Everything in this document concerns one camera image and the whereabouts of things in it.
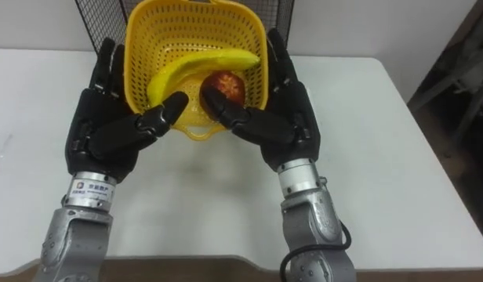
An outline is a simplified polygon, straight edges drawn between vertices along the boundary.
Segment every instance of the wire mesh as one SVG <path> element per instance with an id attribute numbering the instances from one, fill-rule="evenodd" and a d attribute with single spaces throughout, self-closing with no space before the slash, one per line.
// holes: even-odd
<path id="1" fill-rule="evenodd" d="M 99 52 L 104 38 L 117 44 L 125 41 L 126 23 L 132 10 L 142 0 L 75 0 L 93 48 Z M 292 8 L 295 0 L 235 0 L 252 11 L 263 22 L 266 30 L 276 27 L 287 42 Z"/>

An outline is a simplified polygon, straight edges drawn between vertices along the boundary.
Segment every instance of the yellow banana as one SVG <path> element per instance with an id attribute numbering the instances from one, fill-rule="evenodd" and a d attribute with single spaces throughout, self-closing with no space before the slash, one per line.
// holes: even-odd
<path id="1" fill-rule="evenodd" d="M 151 107 L 160 104 L 186 77 L 203 71 L 243 71 L 254 67 L 260 58 L 242 49 L 217 49 L 194 52 L 175 60 L 153 76 L 147 86 L 147 97 Z"/>

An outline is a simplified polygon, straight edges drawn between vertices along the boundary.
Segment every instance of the label sticker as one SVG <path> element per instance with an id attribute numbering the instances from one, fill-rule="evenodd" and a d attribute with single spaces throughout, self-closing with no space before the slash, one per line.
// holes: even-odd
<path id="1" fill-rule="evenodd" d="M 76 179 L 73 181 L 70 198 L 88 198 L 111 203 L 114 196 L 114 185 L 90 179 Z"/>

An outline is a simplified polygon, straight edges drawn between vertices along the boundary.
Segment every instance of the apple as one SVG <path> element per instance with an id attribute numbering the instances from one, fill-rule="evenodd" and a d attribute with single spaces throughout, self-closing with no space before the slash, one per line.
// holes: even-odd
<path id="1" fill-rule="evenodd" d="M 215 87 L 228 99 L 241 106 L 245 104 L 245 83 L 236 74 L 228 70 L 214 71 L 203 81 L 200 90 L 203 91 L 209 86 Z"/>

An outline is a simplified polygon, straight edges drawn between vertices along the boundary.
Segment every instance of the white table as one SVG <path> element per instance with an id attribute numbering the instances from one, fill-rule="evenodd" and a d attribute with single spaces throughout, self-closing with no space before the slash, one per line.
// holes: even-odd
<path id="1" fill-rule="evenodd" d="M 0 273 L 35 260 L 71 177 L 64 142 L 92 52 L 0 50 Z M 483 238 L 381 63 L 293 58 L 321 129 L 318 168 L 357 269 L 479 269 Z M 117 188 L 108 256 L 287 253 L 277 176 L 224 132 L 170 132 Z"/>

